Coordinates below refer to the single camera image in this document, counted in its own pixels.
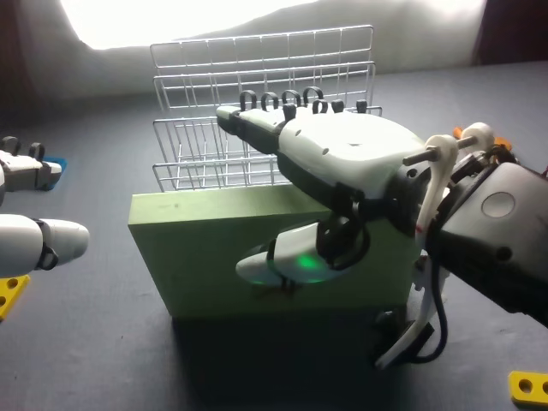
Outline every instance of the yellow perforated block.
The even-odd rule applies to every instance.
[[[29,281],[29,276],[0,278],[0,321],[6,318]]]
[[[548,374],[513,371],[508,382],[512,401],[548,407]]]

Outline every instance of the table surface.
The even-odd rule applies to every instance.
[[[487,122],[544,170],[547,87],[548,63],[388,74],[376,79],[375,103],[423,138]],[[158,116],[152,95],[102,99],[12,130],[68,169],[49,193],[9,194],[2,212],[74,220],[92,240],[73,264],[34,272],[0,324],[0,409],[502,411],[515,409],[510,371],[548,372],[548,331],[455,277],[445,289],[449,343],[424,366],[369,369],[359,318],[174,326],[127,228],[131,194],[158,191]]]

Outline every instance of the silver wire grid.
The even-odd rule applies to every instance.
[[[288,183],[276,157],[217,125],[216,108],[239,105],[243,90],[280,95],[318,86],[328,101],[342,98],[355,110],[355,101],[365,99],[370,112],[382,115],[372,105],[372,35],[364,25],[152,45],[159,105],[177,117],[154,122],[164,158],[153,166],[160,189]]]

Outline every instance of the glowing green light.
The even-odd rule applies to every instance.
[[[322,266],[316,259],[310,257],[309,255],[301,255],[298,257],[297,264],[300,265],[301,268],[305,268],[307,270],[316,270]]]

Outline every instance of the green foam block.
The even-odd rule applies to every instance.
[[[251,247],[329,212],[292,185],[136,194],[129,229],[170,315],[199,319],[393,307],[407,302],[419,251],[385,220],[368,224],[372,244],[348,274],[309,284],[292,298],[251,285],[235,265]]]

